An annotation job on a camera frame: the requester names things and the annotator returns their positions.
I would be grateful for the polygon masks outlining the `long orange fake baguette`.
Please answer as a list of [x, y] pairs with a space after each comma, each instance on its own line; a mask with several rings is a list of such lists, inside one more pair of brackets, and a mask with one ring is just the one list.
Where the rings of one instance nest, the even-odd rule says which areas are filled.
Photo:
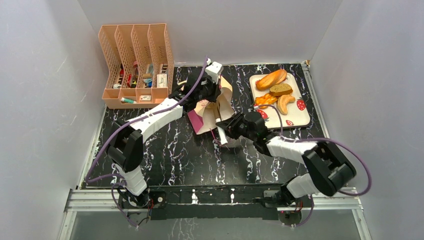
[[287, 71], [285, 69], [279, 69], [271, 72], [255, 82], [255, 87], [258, 91], [265, 91], [271, 87], [282, 83], [286, 80]]

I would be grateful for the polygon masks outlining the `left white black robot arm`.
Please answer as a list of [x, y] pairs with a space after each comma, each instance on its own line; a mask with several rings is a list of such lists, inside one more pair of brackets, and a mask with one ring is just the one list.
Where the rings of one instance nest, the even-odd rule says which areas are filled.
[[203, 73], [200, 80], [189, 77], [162, 103], [139, 117], [115, 124], [106, 154], [124, 180], [119, 195], [133, 207], [144, 208], [150, 201], [149, 187], [141, 169], [145, 142], [165, 125], [194, 110], [203, 100], [214, 102], [221, 94], [221, 75]]

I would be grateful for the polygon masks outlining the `brown fake bread slice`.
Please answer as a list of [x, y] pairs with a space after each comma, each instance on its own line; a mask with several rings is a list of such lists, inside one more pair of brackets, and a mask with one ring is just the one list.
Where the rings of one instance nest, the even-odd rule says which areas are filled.
[[273, 97], [280, 97], [283, 95], [291, 95], [293, 93], [292, 87], [287, 83], [279, 83], [269, 89], [269, 94]]

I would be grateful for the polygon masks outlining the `orange braided fake bread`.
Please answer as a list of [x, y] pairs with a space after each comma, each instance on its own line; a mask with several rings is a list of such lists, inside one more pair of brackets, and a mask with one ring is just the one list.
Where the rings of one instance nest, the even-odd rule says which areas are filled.
[[268, 106], [264, 105], [273, 105], [275, 102], [277, 102], [278, 98], [275, 96], [272, 96], [270, 93], [266, 93], [263, 96], [256, 97], [254, 101], [254, 106], [259, 106], [260, 109], [266, 109]]

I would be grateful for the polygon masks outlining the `tan fake croissant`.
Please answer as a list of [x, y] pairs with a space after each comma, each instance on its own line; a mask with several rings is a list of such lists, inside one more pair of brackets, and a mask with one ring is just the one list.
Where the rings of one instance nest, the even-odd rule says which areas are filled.
[[282, 115], [288, 114], [288, 107], [287, 105], [290, 103], [294, 103], [296, 101], [296, 98], [292, 96], [291, 94], [282, 95], [277, 100], [277, 109]]

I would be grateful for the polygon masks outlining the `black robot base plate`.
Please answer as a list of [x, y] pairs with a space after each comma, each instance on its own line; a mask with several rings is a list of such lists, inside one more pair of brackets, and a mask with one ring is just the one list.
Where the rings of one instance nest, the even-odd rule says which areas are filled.
[[283, 192], [281, 183], [151, 186], [139, 197], [121, 186], [116, 190], [125, 213], [145, 212], [154, 221], [261, 218], [297, 223], [301, 211], [312, 205], [308, 196], [293, 198]]

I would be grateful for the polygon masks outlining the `metal tongs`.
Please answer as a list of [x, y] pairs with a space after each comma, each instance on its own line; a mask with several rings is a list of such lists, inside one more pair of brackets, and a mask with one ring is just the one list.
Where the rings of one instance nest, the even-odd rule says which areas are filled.
[[226, 145], [228, 143], [228, 141], [227, 141], [227, 138], [226, 138], [225, 131], [217, 125], [217, 123], [221, 121], [219, 106], [215, 103], [215, 104], [213, 104], [211, 109], [213, 111], [213, 115], [214, 115], [214, 118], [215, 118], [215, 125], [216, 125], [217, 130], [218, 130], [220, 144]]

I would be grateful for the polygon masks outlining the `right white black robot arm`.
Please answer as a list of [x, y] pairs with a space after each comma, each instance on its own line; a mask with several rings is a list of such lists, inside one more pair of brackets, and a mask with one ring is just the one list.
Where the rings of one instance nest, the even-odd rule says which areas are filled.
[[266, 193], [252, 200], [265, 207], [295, 207], [302, 197], [315, 193], [332, 197], [357, 174], [335, 143], [329, 140], [294, 142], [283, 139], [266, 127], [265, 120], [256, 111], [234, 114], [216, 125], [232, 139], [244, 137], [251, 140], [255, 149], [263, 155], [305, 165], [306, 174], [293, 177], [272, 195]]

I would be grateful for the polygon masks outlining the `pink and tan paper bag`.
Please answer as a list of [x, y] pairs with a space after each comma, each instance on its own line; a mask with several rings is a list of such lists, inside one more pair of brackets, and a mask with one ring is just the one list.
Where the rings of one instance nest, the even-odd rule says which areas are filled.
[[233, 87], [224, 77], [220, 80], [220, 95], [216, 102], [201, 100], [193, 110], [183, 112], [197, 135], [216, 129], [216, 122], [226, 120], [235, 113], [231, 106]]

